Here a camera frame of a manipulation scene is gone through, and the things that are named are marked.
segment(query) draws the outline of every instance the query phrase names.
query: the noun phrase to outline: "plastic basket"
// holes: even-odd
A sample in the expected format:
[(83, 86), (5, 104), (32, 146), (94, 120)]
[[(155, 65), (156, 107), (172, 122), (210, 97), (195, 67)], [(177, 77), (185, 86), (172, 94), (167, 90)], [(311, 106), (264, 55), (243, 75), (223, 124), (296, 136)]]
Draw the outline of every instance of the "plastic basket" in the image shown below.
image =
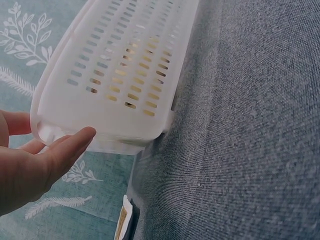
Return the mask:
[(166, 132), (198, 0), (89, 0), (58, 44), (31, 105), (50, 145), (86, 126), (89, 150), (134, 155)]

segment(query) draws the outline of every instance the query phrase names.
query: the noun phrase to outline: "ventilation hole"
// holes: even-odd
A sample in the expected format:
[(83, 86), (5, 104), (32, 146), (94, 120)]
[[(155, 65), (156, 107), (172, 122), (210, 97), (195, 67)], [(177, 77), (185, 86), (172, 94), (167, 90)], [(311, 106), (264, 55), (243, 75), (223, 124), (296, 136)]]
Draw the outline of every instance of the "ventilation hole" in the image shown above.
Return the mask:
[(139, 65), (145, 69), (149, 69), (150, 67), (142, 62), (139, 63)]
[(120, 76), (127, 76), (127, 73), (126, 73), (125, 71), (121, 71), (121, 70), (119, 70), (119, 69), (116, 69), (116, 70), (115, 70), (115, 73), (118, 74), (118, 75), (120, 75)]
[(135, 12), (135, 10), (132, 9), (132, 8), (130, 8), (130, 7), (127, 7), (126, 9), (128, 9), (128, 10), (131, 11), (131, 12)]
[(161, 27), (164, 27), (165, 25), (162, 23), (162, 22), (160, 22), (160, 21), (156, 21), (156, 23), (158, 24), (158, 25), (160, 25)]
[(110, 89), (111, 91), (116, 92), (116, 93), (120, 93), (120, 89), (119, 89), (118, 87), (116, 87), (116, 86), (110, 86), (109, 89)]
[(111, 3), (117, 5), (117, 6), (120, 6), (120, 3), (116, 2), (116, 1), (112, 1)]
[(96, 89), (89, 87), (89, 86), (87, 86), (85, 90), (87, 90), (88, 92), (94, 93), (94, 94), (96, 94), (98, 92)]
[(103, 54), (100, 55), (100, 58), (103, 59), (103, 60), (106, 60), (106, 61), (110, 61), (111, 60), (111, 57), (103, 55)]
[(154, 38), (154, 37), (150, 37), (150, 39), (151, 39), (153, 42), (155, 42), (155, 43), (159, 43), (159, 40), (156, 39), (156, 38)]
[(114, 53), (114, 51), (113, 51), (112, 49), (107, 48), (107, 47), (106, 47), (104, 50), (105, 50), (106, 52), (108, 52), (108, 53), (111, 53), (111, 54), (113, 54), (113, 53)]
[(147, 54), (154, 54), (153, 51), (150, 51), (150, 50), (148, 50), (148, 49), (146, 49), (145, 52), (146, 52)]
[(146, 101), (145, 103), (146, 103), (149, 107), (152, 107), (152, 108), (154, 108), (154, 109), (157, 108), (157, 104), (154, 104), (153, 102)]
[(166, 62), (166, 63), (170, 63), (170, 61), (168, 59), (164, 58), (164, 57), (161, 57), (161, 60)]
[(71, 85), (73, 85), (73, 86), (78, 86), (79, 85), (79, 83), (77, 83), (75, 80), (72, 80), (72, 79), (68, 79), (67, 81), (66, 81), (68, 84), (71, 84)]
[(94, 83), (94, 84), (98, 84), (98, 85), (101, 85), (101, 82), (95, 78), (90, 78), (90, 82), (91, 83)]
[(89, 61), (89, 59), (90, 59), (89, 57), (87, 57), (87, 56), (85, 56), (85, 55), (83, 55), (83, 54), (80, 54), (80, 55), (79, 55), (79, 58), (82, 59), (82, 60), (84, 60), (84, 61)]
[(130, 89), (137, 92), (137, 93), (141, 93), (141, 91), (142, 91), (141, 88), (139, 88), (137, 86), (133, 86), (133, 85), (130, 87)]
[(94, 47), (97, 46), (97, 44), (95, 42), (90, 41), (90, 40), (86, 41), (86, 43), (91, 45), (91, 46), (94, 46)]
[(149, 115), (149, 116), (151, 116), (151, 117), (154, 117), (154, 116), (155, 116), (155, 113), (152, 112), (152, 111), (143, 110), (143, 113), (146, 114), (146, 115)]
[(124, 105), (126, 105), (127, 107), (129, 107), (129, 108), (131, 108), (131, 109), (136, 109), (136, 108), (137, 108), (136, 105), (133, 105), (133, 104), (130, 103), (130, 102), (125, 102)]
[(115, 15), (114, 13), (110, 12), (110, 11), (105, 11), (106, 14), (110, 15), (110, 16), (113, 16)]
[(117, 83), (117, 84), (123, 84), (123, 83), (124, 83), (124, 81), (122, 81), (121, 79), (116, 78), (116, 77), (113, 77), (113, 78), (112, 78), (112, 81), (113, 81), (114, 83)]
[(148, 43), (147, 44), (150, 48), (152, 48), (152, 49), (156, 49), (157, 47), (156, 47), (156, 45), (153, 45), (153, 44), (151, 44), (151, 43)]
[(135, 53), (136, 53), (135, 51), (133, 51), (133, 50), (130, 49), (130, 48), (127, 48), (125, 51), (128, 52), (128, 53), (130, 53), (130, 54), (135, 54)]
[(142, 70), (137, 70), (136, 73), (137, 73), (138, 75), (143, 76), (143, 77), (146, 77), (146, 76), (147, 76), (147, 73), (146, 73), (145, 71), (142, 71)]
[(110, 21), (111, 21), (111, 19), (110, 19), (109, 17), (107, 17), (107, 16), (101, 16), (101, 18), (102, 18), (103, 20), (108, 21), (108, 22), (110, 22)]
[(86, 65), (83, 65), (82, 63), (80, 63), (80, 62), (75, 62), (75, 64), (74, 64), (76, 67), (78, 67), (78, 68), (81, 68), (81, 69), (85, 69), (86, 68)]
[(148, 96), (149, 96), (149, 98), (152, 98), (152, 99), (155, 99), (155, 100), (159, 100), (160, 99), (157, 95), (155, 95), (153, 93), (149, 93)]
[(124, 34), (125, 32), (120, 30), (119, 28), (115, 28), (114, 31), (116, 31), (118, 34)]
[(105, 28), (108, 27), (108, 25), (103, 23), (102, 21), (98, 21), (98, 25), (103, 26)]
[(128, 61), (131, 61), (131, 60), (132, 60), (132, 58), (131, 58), (131, 57), (126, 56), (126, 55), (124, 55), (124, 56), (123, 56), (123, 58), (124, 58), (124, 59), (127, 59)]
[(167, 56), (169, 56), (169, 57), (172, 57), (171, 53), (168, 52), (168, 51), (163, 51), (163, 54), (164, 54), (164, 55), (167, 55)]
[(82, 74), (80, 72), (74, 71), (74, 70), (71, 70), (71, 75), (74, 75), (74, 76), (79, 77), (79, 78), (82, 76)]
[(103, 31), (101, 28), (95, 27), (94, 30), (98, 33), (103, 34), (105, 31)]
[(157, 84), (164, 84), (164, 82), (163, 81), (161, 81), (160, 79), (154, 79), (154, 81), (157, 83)]
[(114, 6), (108, 6), (108, 9), (111, 9), (111, 10), (113, 10), (113, 11), (117, 11), (118, 9), (116, 8), (116, 7), (114, 7)]
[(140, 25), (140, 24), (137, 24), (137, 25), (135, 25), (136, 27), (138, 27), (138, 28), (141, 28), (141, 29), (146, 29), (144, 26), (142, 26), (142, 25)]
[(129, 23), (130, 22), (130, 20), (129, 19), (127, 19), (127, 18), (125, 18), (125, 17), (120, 17), (120, 19), (122, 20), (122, 21), (124, 21), (124, 22), (127, 22), (127, 23)]
[(114, 101), (114, 102), (117, 101), (117, 98), (115, 96), (112, 96), (112, 95), (106, 95), (106, 98), (111, 100), (111, 101)]
[(119, 37), (118, 35), (111, 34), (110, 37), (116, 40), (121, 40), (121, 37)]
[(103, 77), (105, 75), (103, 72), (98, 71), (98, 70), (93, 70), (93, 73), (98, 75), (98, 76), (101, 76), (101, 77)]
[(127, 25), (124, 25), (123, 23), (121, 23), (121, 22), (118, 22), (118, 25), (120, 26), (120, 27), (122, 27), (122, 28), (127, 28)]
[(92, 54), (94, 52), (94, 51), (92, 51), (91, 49), (89, 49), (87, 47), (84, 47), (82, 50), (85, 51), (88, 54)]
[(165, 65), (163, 65), (163, 64), (161, 64), (161, 63), (160, 63), (158, 66), (159, 66), (160, 68), (162, 68), (162, 69), (168, 70), (168, 67), (165, 66)]
[(128, 16), (128, 17), (130, 17), (130, 18), (132, 17), (132, 15), (130, 13), (126, 12), (126, 11), (123, 14)]
[(133, 80), (134, 80), (136, 83), (138, 83), (138, 84), (141, 84), (141, 85), (145, 84), (145, 81), (142, 81), (142, 80), (141, 80), (140, 78), (138, 78), (138, 77), (134, 77)]
[(107, 65), (105, 65), (105, 64), (103, 64), (102, 62), (97, 62), (97, 65), (99, 66), (99, 67), (101, 67), (101, 68), (104, 68), (104, 69), (107, 69), (108, 68), (108, 66)]
[(137, 97), (136, 95), (133, 95), (133, 94), (131, 94), (131, 93), (128, 94), (128, 98), (133, 99), (133, 100), (136, 100), (136, 101), (139, 100), (139, 97)]
[(155, 86), (155, 85), (151, 85), (151, 88), (152, 88), (153, 90), (159, 92), (159, 93), (162, 92), (162, 89), (161, 89), (160, 87)]
[(161, 72), (161, 71), (156, 71), (156, 74), (158, 74), (158, 75), (160, 75), (160, 76), (162, 76), (162, 77), (165, 77), (166, 75), (163, 73), (163, 72)]
[(149, 57), (147, 57), (147, 56), (142, 56), (142, 58), (144, 59), (144, 60), (146, 60), (147, 62), (151, 62), (151, 58), (149, 58)]
[(136, 43), (130, 42), (129, 45), (134, 47), (134, 48), (138, 48), (138, 44), (136, 44)]

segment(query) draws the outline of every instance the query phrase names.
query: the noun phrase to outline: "white leaf pattern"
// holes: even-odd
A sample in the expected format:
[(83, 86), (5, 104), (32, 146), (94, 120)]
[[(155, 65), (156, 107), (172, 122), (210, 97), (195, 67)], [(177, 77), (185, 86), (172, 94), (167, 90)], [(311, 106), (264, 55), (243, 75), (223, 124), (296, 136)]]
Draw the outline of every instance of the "white leaf pattern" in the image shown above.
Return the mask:
[(35, 87), (30, 82), (24, 81), (21, 77), (14, 74), (8, 68), (0, 66), (0, 81), (8, 84), (25, 96), (32, 97)]
[[(5, 27), (4, 31), (0, 31), (0, 36), (3, 36), (5, 39), (0, 41), (0, 46), (5, 46), (4, 52), (7, 54), (15, 54), (14, 55), (18, 59), (28, 59), (29, 60), (26, 65), (32, 66), (38, 63), (47, 64), (51, 55), (52, 55), (52, 46), (50, 51), (46, 47), (42, 46), (42, 44), (50, 37), (52, 31), (47, 30), (44, 31), (46, 27), (48, 27), (52, 18), (47, 19), (47, 14), (43, 13), (37, 24), (32, 22), (34, 19), (34, 14), (28, 16), (27, 13), (24, 13), (22, 17), (20, 11), (21, 5), (17, 5), (17, 7), (10, 8), (8, 12), (13, 15), (13, 17), (8, 17), (7, 21), (3, 22)], [(30, 24), (31, 31), (28, 34), (24, 34), (24, 30), (26, 25)], [(15, 46), (15, 43), (19, 44), (19, 46), (23, 46), (23, 49), (18, 50), (19, 52), (13, 52), (11, 49)], [(41, 55), (38, 55), (39, 48), (41, 49)]]
[(78, 164), (79, 160), (72, 166), (70, 171), (66, 173), (62, 177), (62, 181), (69, 183), (69, 182), (74, 182), (78, 183), (82, 181), (82, 184), (86, 184), (89, 181), (99, 181), (103, 182), (103, 180), (96, 179), (94, 176), (94, 173), (91, 170), (85, 171), (85, 175), (83, 174), (83, 170), (86, 167), (85, 161), (81, 161), (80, 166)]
[(81, 205), (84, 205), (86, 201), (90, 200), (92, 196), (88, 196), (87, 198), (83, 197), (49, 197), (44, 198), (34, 204), (32, 207), (30, 207), (24, 217), (25, 219), (31, 219), (38, 213), (42, 212), (43, 210), (47, 208), (53, 208), (57, 206), (61, 207), (69, 207), (69, 208), (75, 208)]

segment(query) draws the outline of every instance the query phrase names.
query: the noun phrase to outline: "finger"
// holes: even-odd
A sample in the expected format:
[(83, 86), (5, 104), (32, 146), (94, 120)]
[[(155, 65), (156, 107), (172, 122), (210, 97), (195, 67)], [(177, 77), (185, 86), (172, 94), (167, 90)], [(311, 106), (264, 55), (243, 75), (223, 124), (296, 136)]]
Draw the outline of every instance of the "finger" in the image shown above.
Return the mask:
[(55, 146), (58, 146), (60, 143), (62, 143), (63, 141), (67, 140), (68, 138), (70, 138), (70, 135), (66, 135), (63, 137), (60, 137), (59, 139), (55, 140), (50, 146), (50, 149), (53, 149)]
[(70, 136), (54, 147), (50, 147), (46, 152), (39, 155), (43, 159), (42, 162), (48, 175), (47, 187), (61, 178), (67, 168), (72, 167), (95, 135), (96, 130), (94, 128), (85, 127), (75, 135)]
[(22, 149), (30, 154), (38, 154), (42, 149), (44, 149), (45, 146), (46, 145), (44, 145), (42, 142), (32, 139), (31, 141), (19, 147), (19, 149)]
[(30, 115), (26, 112), (1, 111), (9, 129), (9, 135), (30, 134)]

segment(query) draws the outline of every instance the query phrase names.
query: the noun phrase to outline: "gray fabric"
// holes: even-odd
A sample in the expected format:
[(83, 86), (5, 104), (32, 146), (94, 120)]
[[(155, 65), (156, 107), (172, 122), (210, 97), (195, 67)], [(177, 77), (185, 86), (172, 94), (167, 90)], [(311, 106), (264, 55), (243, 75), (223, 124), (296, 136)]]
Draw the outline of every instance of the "gray fabric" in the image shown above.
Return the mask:
[(319, 69), (319, 1), (201, 0), (133, 239), (320, 239)]

